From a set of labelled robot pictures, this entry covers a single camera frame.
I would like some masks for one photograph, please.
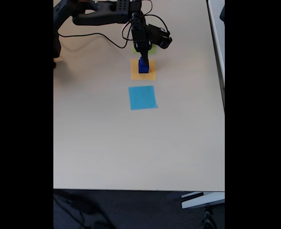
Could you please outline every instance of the table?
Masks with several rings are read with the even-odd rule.
[[[143,3],[143,12],[150,3]],[[157,48],[155,81],[130,79],[132,43],[62,38],[54,69],[53,186],[73,189],[224,191],[224,109],[206,1],[153,0],[173,38]],[[154,17],[147,23],[162,27]],[[123,45],[123,25],[75,26]],[[128,88],[153,85],[158,108],[130,110]]]

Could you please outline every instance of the black cable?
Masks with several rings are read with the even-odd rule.
[[[150,9],[147,13],[145,13],[144,15],[142,15],[140,18],[144,17],[145,15],[147,15],[148,13],[150,13],[150,12],[152,11],[153,3],[152,3],[151,0],[147,0],[147,1],[151,2],[151,9]]]
[[[82,224],[84,225],[84,216],[83,216],[83,214],[82,214],[81,211],[79,211],[79,214],[80,214],[80,217],[81,217],[81,219],[82,219]]]
[[[147,16],[153,16],[153,17],[156,17],[156,18],[160,19],[160,21],[163,22],[163,24],[164,24],[164,26],[165,26],[167,32],[169,33],[169,30],[168,30],[168,28],[167,28],[167,25],[166,25],[166,23],[163,21],[162,18],[160,18],[159,16],[156,16],[156,15],[154,15],[154,14],[146,14],[145,16],[146,16],[146,17],[147,17]]]
[[[116,47],[118,47],[118,48],[120,48],[120,49],[126,48],[127,43],[128,43],[128,41],[126,40],[125,45],[124,45],[123,47],[120,47],[120,46],[118,46],[117,44],[115,44],[113,41],[111,41],[110,38],[108,38],[106,35],[104,35],[104,34],[102,34],[102,33],[100,33],[100,32],[95,32],[95,33],[90,33],[90,34],[82,34],[82,35],[68,35],[68,36],[64,36],[64,35],[61,35],[61,34],[59,33],[59,36],[60,36],[60,37],[85,37],[85,36],[91,36],[91,35],[101,35],[101,36],[104,36],[108,41],[110,41],[112,44],[114,44]]]
[[[69,211],[67,211],[63,206],[61,206],[61,204],[59,204],[59,202],[56,200],[56,198],[54,197],[54,201],[56,202],[56,204],[62,209],[64,210],[67,214],[69,214],[69,216],[72,217],[73,220],[75,220],[77,223],[79,223],[80,225],[82,225],[85,228],[85,225],[83,223],[81,223],[78,219],[76,219]]]
[[[147,15],[148,13],[150,13],[150,12],[152,11],[152,9],[153,9],[153,3],[152,3],[152,1],[151,1],[151,0],[147,0],[147,1],[149,1],[149,2],[151,3],[151,9],[150,9],[147,13],[143,14],[140,18],[146,16],[146,15]],[[124,37],[124,36],[123,36],[124,30],[125,30],[125,29],[122,30],[121,37],[122,37],[123,39],[125,39],[126,41],[133,41],[133,39],[129,39],[129,34],[128,34],[127,37]]]

